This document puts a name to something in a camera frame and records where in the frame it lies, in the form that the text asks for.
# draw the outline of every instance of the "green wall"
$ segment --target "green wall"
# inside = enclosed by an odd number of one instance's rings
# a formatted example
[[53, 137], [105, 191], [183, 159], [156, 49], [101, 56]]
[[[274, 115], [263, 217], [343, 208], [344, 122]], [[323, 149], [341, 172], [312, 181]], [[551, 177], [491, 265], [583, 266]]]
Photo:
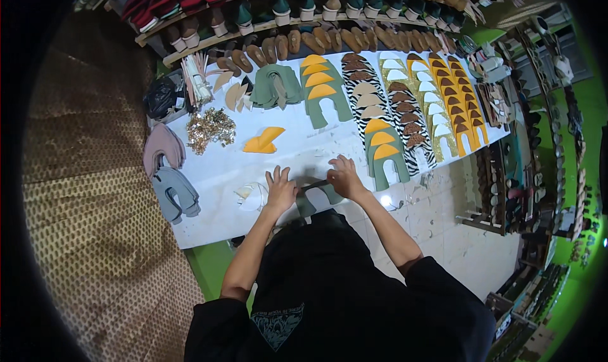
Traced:
[[[574, 93], [578, 100], [578, 108], [584, 117], [582, 125], [583, 136], [587, 142], [587, 152], [585, 154], [582, 167], [587, 172], [587, 185], [592, 187], [591, 193], [594, 198], [591, 199], [591, 205], [588, 206], [590, 214], [595, 212], [597, 200], [595, 194], [599, 192], [598, 177], [599, 177], [599, 147], [601, 141], [601, 128], [606, 125], [608, 120], [608, 104], [605, 99], [604, 85], [600, 77], [600, 71], [597, 68], [597, 63], [594, 60], [593, 53], [589, 48], [586, 39], [581, 32], [576, 28], [578, 44], [585, 56], [587, 65], [593, 71], [592, 78], [580, 81], [574, 84]], [[556, 91], [558, 99], [558, 107], [560, 108], [562, 123], [566, 123], [566, 99], [563, 91]], [[550, 144], [550, 131], [548, 128], [548, 120], [543, 116], [543, 121], [539, 124], [541, 130], [539, 136], [543, 138], [541, 143], [541, 152], [552, 152]], [[576, 164], [574, 153], [573, 137], [568, 133], [567, 126], [561, 127], [559, 133], [564, 137], [562, 145], [565, 150], [566, 158], [566, 199], [565, 206], [571, 206], [576, 203]], [[556, 332], [556, 338], [551, 344], [550, 349], [543, 355], [541, 362], [548, 361], [559, 345], [563, 342], [568, 332], [574, 326], [579, 315], [584, 310], [589, 295], [595, 287], [595, 281], [599, 273], [601, 273], [606, 263], [606, 254], [608, 249], [602, 245], [606, 237], [606, 218], [600, 217], [600, 228], [597, 234], [591, 231], [584, 231], [583, 234], [592, 234], [595, 236], [595, 245], [590, 246], [591, 256], [589, 257], [589, 265], [586, 268], [581, 267], [581, 262], [572, 262], [570, 267], [570, 277], [566, 282], [562, 294], [559, 296], [558, 302], [553, 308], [552, 318], [547, 327]], [[573, 243], [566, 239], [560, 238], [556, 247], [553, 262], [557, 264], [567, 264], [572, 252]]]

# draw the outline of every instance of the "beige fabric piece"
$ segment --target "beige fabric piece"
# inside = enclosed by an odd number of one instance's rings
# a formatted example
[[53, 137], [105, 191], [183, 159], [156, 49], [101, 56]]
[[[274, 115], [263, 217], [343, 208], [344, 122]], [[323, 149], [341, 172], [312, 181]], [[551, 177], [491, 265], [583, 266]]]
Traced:
[[44, 58], [24, 144], [26, 225], [47, 290], [91, 360], [182, 361], [203, 297], [142, 166], [151, 60], [102, 35], [111, 22], [72, 15]]

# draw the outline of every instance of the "white tabletop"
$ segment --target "white tabletop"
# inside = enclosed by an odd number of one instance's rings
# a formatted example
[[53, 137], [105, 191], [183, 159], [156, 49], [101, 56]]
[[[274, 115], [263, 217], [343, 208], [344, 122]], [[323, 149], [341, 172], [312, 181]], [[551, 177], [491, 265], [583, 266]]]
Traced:
[[[405, 62], [407, 54], [403, 52], [397, 54]], [[341, 71], [340, 60], [343, 55], [344, 53], [339, 53], [324, 57], [338, 71]], [[363, 51], [361, 56], [365, 57], [378, 73], [379, 52]], [[422, 58], [428, 60], [428, 52], [424, 52]], [[299, 79], [301, 61], [302, 59], [298, 59], [277, 63], [293, 68]], [[212, 69], [215, 69], [215, 64], [209, 68], [209, 70]], [[253, 83], [257, 70], [258, 67], [254, 64], [253, 72], [247, 74]], [[470, 74], [469, 78], [472, 83], [475, 82], [475, 78]], [[209, 78], [211, 85], [216, 79], [216, 76]], [[202, 111], [208, 108], [225, 107], [223, 91], [217, 92], [214, 97], [213, 102], [205, 105]], [[243, 108], [243, 112], [238, 113], [224, 109], [224, 112], [237, 125], [234, 144], [222, 147], [219, 143], [210, 143], [202, 155], [196, 155], [190, 147], [186, 146], [186, 161], [180, 171], [198, 191], [201, 212], [192, 218], [182, 215], [181, 223], [172, 225], [179, 247], [191, 248], [245, 235], [253, 226], [260, 212], [240, 210], [237, 202], [239, 197], [234, 191], [252, 182], [266, 186], [265, 172], [272, 171], [276, 165], [280, 165], [282, 168], [291, 167], [289, 174], [291, 178], [314, 177], [322, 180], [331, 167], [328, 165], [328, 161], [341, 153], [354, 160], [362, 183], [366, 188], [375, 191], [374, 180], [367, 173], [364, 146], [359, 138], [356, 123], [354, 120], [339, 122], [330, 100], [322, 101], [321, 106], [328, 125], [319, 130], [313, 129], [305, 112], [304, 101], [295, 105], [287, 105], [285, 110], [252, 108], [249, 111], [247, 108]], [[189, 116], [185, 115], [168, 124], [185, 145], [188, 143], [188, 132], [186, 131], [188, 121]], [[244, 153], [242, 150], [247, 140], [260, 135], [269, 126], [279, 126], [285, 129], [284, 133], [272, 141], [277, 147], [276, 153]], [[490, 143], [494, 143], [508, 134], [505, 130], [492, 128], [487, 123], [486, 130]], [[467, 142], [465, 142], [465, 149], [469, 154]], [[450, 157], [451, 153], [448, 151], [447, 145], [443, 154], [446, 159], [438, 163], [437, 167], [460, 159], [457, 156]], [[398, 178], [391, 169], [387, 163], [385, 165], [387, 178], [389, 183], [393, 184], [398, 182]], [[278, 223], [281, 224], [296, 217], [298, 217], [298, 212], [294, 204], [279, 219]]]

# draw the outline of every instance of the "hand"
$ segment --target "hand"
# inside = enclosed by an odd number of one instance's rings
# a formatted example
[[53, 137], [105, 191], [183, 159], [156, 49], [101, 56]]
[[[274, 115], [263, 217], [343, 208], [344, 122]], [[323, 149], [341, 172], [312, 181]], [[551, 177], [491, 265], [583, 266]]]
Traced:
[[334, 190], [340, 196], [357, 202], [369, 192], [357, 176], [357, 170], [352, 159], [346, 159], [343, 155], [338, 155], [337, 159], [330, 160], [330, 164], [335, 169], [327, 171], [327, 182], [334, 186]]
[[273, 212], [277, 218], [289, 209], [295, 202], [298, 189], [295, 182], [289, 181], [289, 167], [281, 171], [279, 166], [274, 168], [273, 176], [266, 171], [266, 182], [268, 183], [268, 203], [265, 208]]

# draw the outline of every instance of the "white tile floor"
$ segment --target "white tile floor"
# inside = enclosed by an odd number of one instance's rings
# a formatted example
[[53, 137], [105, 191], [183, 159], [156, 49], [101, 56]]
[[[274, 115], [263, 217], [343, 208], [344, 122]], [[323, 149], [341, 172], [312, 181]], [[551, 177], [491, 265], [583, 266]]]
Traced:
[[[403, 200], [404, 205], [390, 214], [417, 241], [425, 256], [433, 256], [483, 300], [513, 273], [519, 235], [502, 237], [462, 225], [455, 217], [475, 208], [474, 163], [474, 157], [466, 157], [432, 171], [422, 182], [416, 177], [406, 184], [394, 184], [378, 192], [376, 198], [389, 196], [394, 206]], [[361, 207], [348, 203], [336, 210], [363, 238], [376, 267], [403, 282]]]

